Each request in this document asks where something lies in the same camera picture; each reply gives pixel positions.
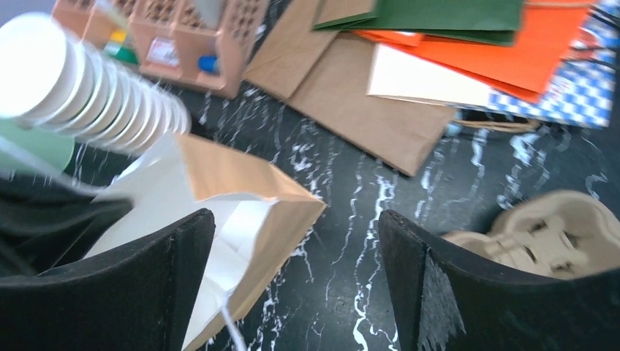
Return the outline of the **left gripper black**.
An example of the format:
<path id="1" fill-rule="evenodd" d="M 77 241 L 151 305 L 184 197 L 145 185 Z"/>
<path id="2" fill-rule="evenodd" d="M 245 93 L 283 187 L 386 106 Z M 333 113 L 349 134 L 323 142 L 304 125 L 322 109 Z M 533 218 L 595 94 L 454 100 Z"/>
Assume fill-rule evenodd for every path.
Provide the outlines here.
<path id="1" fill-rule="evenodd" d="M 36 276 L 83 258 L 133 208 L 71 190 L 1 180 L 1 277 Z"/>

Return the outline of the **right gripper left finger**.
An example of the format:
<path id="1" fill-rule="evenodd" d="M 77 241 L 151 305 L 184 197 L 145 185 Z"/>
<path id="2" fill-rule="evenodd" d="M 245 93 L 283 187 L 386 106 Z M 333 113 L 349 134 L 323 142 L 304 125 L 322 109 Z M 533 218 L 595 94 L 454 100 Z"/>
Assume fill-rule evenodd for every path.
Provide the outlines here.
<path id="1" fill-rule="evenodd" d="M 1 279 L 3 350 L 180 350 L 215 230 L 207 209 L 37 276 Z"/>

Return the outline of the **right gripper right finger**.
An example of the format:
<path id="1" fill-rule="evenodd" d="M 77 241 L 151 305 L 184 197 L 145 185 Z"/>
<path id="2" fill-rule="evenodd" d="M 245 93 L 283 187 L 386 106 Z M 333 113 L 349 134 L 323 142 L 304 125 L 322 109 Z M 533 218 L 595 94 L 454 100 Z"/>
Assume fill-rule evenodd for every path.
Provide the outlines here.
<path id="1" fill-rule="evenodd" d="M 405 216 L 379 217 L 403 350 L 617 350 L 619 270 L 579 279 L 495 263 Z"/>

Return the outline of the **cardboard two-cup carrier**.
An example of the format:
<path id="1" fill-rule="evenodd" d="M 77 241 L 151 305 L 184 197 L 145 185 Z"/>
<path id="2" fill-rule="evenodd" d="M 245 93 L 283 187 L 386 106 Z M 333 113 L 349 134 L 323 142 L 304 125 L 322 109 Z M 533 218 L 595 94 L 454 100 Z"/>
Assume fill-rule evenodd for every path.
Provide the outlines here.
<path id="1" fill-rule="evenodd" d="M 555 279 L 577 279 L 619 267 L 619 220 L 594 197 L 557 190 L 503 211 L 486 233 L 443 238 L 481 257 Z"/>

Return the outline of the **tan paper bag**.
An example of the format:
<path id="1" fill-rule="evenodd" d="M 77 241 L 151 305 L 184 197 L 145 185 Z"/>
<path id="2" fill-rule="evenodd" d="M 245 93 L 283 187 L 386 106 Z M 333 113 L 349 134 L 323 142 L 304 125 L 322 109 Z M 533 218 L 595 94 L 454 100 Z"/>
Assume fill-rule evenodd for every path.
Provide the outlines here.
<path id="1" fill-rule="evenodd" d="M 133 209 L 90 255 L 143 237 L 201 208 L 215 219 L 211 253 L 186 329 L 195 350 L 231 320 L 245 317 L 325 204 L 266 160 L 195 135 L 169 132 L 98 194 L 128 197 Z"/>

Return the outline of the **stack of paper cups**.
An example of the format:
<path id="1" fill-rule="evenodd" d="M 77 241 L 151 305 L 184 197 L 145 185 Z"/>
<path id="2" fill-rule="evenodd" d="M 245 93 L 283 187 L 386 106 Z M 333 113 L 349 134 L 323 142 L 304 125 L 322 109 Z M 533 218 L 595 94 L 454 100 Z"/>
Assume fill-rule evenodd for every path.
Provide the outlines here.
<path id="1" fill-rule="evenodd" d="M 41 12 L 1 27 L 1 118 L 128 155 L 191 129 L 177 96 Z"/>

